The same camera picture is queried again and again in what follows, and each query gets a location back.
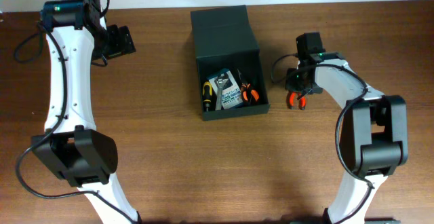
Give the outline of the red handled small cutting pliers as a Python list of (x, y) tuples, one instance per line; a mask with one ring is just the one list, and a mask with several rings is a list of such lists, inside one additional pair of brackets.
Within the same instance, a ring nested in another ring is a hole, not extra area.
[(296, 100), (298, 101), (298, 108), (300, 110), (305, 110), (307, 105), (306, 97), (301, 92), (289, 91), (287, 96), (287, 104), (289, 109), (293, 109)]

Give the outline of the orange black long nose pliers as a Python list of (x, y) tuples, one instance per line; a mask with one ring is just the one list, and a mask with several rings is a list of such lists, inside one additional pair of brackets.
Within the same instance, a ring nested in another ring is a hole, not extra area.
[(240, 70), (237, 70), (241, 82), (241, 99), (245, 105), (255, 105), (259, 102), (260, 96), (251, 83), (245, 79)]

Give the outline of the silver adjustable wrench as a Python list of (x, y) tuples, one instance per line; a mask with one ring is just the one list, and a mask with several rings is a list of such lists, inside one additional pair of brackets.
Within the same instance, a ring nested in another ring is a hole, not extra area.
[(217, 99), (216, 99), (216, 107), (215, 110), (221, 110), (222, 108), (222, 93), (224, 90), (224, 86), (229, 79), (225, 77), (223, 74), (216, 80), (217, 84)]

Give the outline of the yellow black stubby screwdriver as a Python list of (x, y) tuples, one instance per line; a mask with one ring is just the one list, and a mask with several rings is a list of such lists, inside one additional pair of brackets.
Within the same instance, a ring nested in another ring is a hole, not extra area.
[(209, 111), (212, 103), (212, 85), (209, 81), (206, 81), (202, 87), (202, 99), (205, 111)]

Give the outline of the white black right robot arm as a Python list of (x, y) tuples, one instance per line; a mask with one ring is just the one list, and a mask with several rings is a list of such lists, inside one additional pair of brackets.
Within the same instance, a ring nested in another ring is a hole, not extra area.
[(341, 53), (326, 51), (319, 33), (298, 36), (296, 47), (298, 65), (285, 79), (289, 106), (305, 109), (308, 95), (327, 92), (342, 109), (334, 140), (344, 174), (321, 221), (365, 223), (379, 187), (408, 160), (406, 102), (370, 86)]

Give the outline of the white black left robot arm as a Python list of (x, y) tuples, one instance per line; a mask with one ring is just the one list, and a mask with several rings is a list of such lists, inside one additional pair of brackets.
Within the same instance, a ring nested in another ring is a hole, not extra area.
[(140, 223), (116, 175), (115, 141), (96, 129), (90, 71), (135, 52), (126, 26), (106, 25), (100, 0), (48, 1), (41, 28), (50, 49), (50, 108), (31, 152), (60, 180), (85, 195), (103, 223)]

